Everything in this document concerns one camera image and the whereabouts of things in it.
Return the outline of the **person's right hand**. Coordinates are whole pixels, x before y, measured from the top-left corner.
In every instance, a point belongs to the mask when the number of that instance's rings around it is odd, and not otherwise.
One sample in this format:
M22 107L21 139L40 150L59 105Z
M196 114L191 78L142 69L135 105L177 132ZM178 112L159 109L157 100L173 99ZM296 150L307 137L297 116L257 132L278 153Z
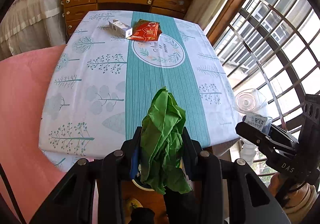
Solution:
M279 176L279 173L275 173L268 186L268 190L273 196L276 196L280 186L284 182ZM315 186L306 183L301 189L288 193L287 197L289 201L283 207L283 210L291 223L300 223L316 202L318 195Z

